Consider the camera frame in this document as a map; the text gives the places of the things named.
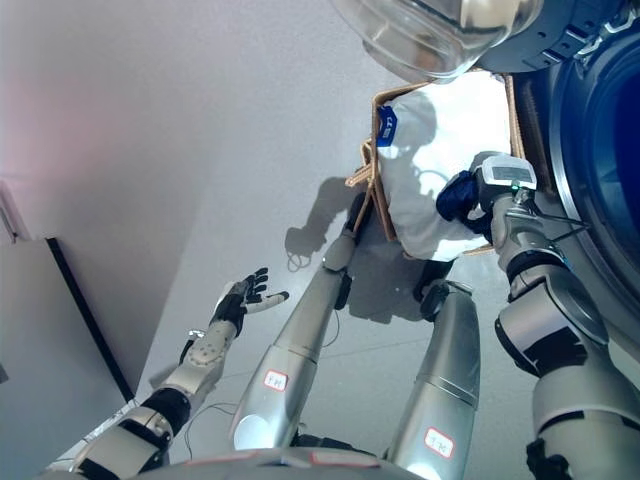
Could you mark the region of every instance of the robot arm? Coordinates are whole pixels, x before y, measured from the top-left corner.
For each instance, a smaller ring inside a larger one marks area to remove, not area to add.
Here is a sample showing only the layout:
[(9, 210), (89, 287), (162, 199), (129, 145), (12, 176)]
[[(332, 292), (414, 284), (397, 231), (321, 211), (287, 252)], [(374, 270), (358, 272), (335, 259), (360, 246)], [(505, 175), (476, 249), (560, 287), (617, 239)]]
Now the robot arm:
[(510, 282), (496, 333), (516, 365), (540, 379), (530, 470), (545, 479), (640, 478), (640, 396), (611, 362), (596, 305), (546, 237), (534, 190), (515, 178), (495, 185), (485, 173), (476, 171), (479, 200), (493, 213), (493, 245)]
[(226, 353), (242, 331), (244, 315), (273, 307), (289, 294), (263, 297), (267, 269), (225, 286), (206, 332), (193, 332), (180, 364), (141, 406), (87, 445), (72, 472), (89, 479), (130, 478), (163, 466), (175, 435), (222, 376)]

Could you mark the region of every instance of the white wall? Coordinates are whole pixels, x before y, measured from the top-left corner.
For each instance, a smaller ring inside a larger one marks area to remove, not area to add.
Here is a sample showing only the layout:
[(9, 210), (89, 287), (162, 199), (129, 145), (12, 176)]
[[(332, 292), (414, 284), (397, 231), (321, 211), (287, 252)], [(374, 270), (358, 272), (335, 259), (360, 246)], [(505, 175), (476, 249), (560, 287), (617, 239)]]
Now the white wall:
[(228, 68), (229, 5), (1, 4), (0, 175), (30, 236), (60, 238), (133, 388), (202, 188), (233, 161), (225, 118), (247, 106), (230, 94), (251, 82)]
[(31, 478), (124, 404), (44, 241), (0, 247), (0, 471)]

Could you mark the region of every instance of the white label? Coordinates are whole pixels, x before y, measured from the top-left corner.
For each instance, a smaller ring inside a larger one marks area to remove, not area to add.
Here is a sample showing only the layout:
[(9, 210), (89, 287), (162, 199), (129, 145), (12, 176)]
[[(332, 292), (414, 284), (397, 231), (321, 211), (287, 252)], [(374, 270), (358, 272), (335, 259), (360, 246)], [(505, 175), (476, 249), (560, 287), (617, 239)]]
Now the white label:
[(362, 468), (380, 466), (376, 457), (355, 452), (317, 451), (311, 454), (311, 463), (314, 465), (343, 465)]
[(455, 443), (452, 439), (443, 433), (440, 433), (433, 427), (427, 430), (427, 434), (424, 437), (424, 444), (438, 455), (442, 455), (444, 458), (451, 458), (455, 447)]
[(284, 389), (287, 388), (287, 377), (284, 373), (276, 372), (275, 370), (269, 370), (267, 375), (264, 377), (264, 384), (269, 387), (277, 390), (278, 392), (284, 392)]

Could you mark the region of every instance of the black wire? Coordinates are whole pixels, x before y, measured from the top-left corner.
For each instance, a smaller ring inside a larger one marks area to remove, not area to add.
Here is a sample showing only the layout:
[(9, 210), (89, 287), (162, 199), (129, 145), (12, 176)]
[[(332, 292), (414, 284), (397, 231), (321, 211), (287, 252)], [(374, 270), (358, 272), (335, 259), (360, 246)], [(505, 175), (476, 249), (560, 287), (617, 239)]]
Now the black wire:
[(552, 242), (559, 242), (560, 240), (564, 240), (565, 238), (569, 238), (569, 237), (573, 237), (574, 235), (577, 235), (580, 232), (584, 232), (585, 230), (588, 230), (589, 227), (588, 226), (582, 226), (580, 228), (576, 228), (575, 230), (571, 230), (570, 232), (567, 232), (563, 235), (560, 235), (559, 237), (556, 237), (554, 239), (552, 239)]
[(336, 334), (333, 336), (333, 338), (331, 339), (330, 342), (325, 343), (322, 348), (326, 348), (326, 347), (330, 347), (331, 345), (333, 345), (336, 340), (338, 339), (338, 335), (340, 335), (340, 317), (338, 316), (338, 311), (334, 310), (333, 313), (336, 314), (336, 325), (338, 326), (338, 328), (336, 329)]
[(207, 405), (198, 413), (196, 413), (191, 419), (191, 421), (189, 422), (189, 425), (187, 425), (187, 429), (184, 431), (184, 445), (185, 447), (187, 447), (187, 450), (189, 451), (189, 460), (193, 460), (193, 450), (191, 449), (191, 439), (189, 437), (189, 432), (191, 432), (191, 427), (193, 426), (193, 422), (195, 421), (195, 419), (211, 408), (218, 410), (219, 412), (225, 413), (229, 416), (233, 416), (235, 414), (235, 412), (230, 412), (228, 410), (225, 410), (224, 408), (220, 407), (220, 405), (232, 406), (232, 407), (238, 406), (237, 403), (230, 403), (230, 402), (212, 403), (211, 405)]
[(536, 205), (536, 202), (534, 202), (533, 200), (529, 200), (528, 206), (529, 208), (533, 211), (533, 213), (535, 213), (537, 216), (544, 218), (546, 220), (551, 220), (554, 222), (562, 222), (562, 223), (569, 223), (571, 225), (577, 225), (579, 227), (584, 227), (584, 228), (589, 228), (589, 224), (582, 222), (580, 220), (574, 220), (573, 218), (569, 218), (569, 217), (558, 217), (556, 215), (549, 215), (547, 213), (544, 213), (542, 210), (540, 210), (540, 207), (538, 207), (538, 205)]

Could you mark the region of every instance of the gray wall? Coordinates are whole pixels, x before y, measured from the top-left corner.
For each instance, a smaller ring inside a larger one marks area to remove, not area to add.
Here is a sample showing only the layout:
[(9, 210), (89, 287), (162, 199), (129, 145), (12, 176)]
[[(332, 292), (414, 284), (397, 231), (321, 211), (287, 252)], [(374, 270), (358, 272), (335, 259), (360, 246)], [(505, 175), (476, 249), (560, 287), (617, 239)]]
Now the gray wall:
[(30, 478), (124, 404), (44, 241), (0, 247), (0, 472)]

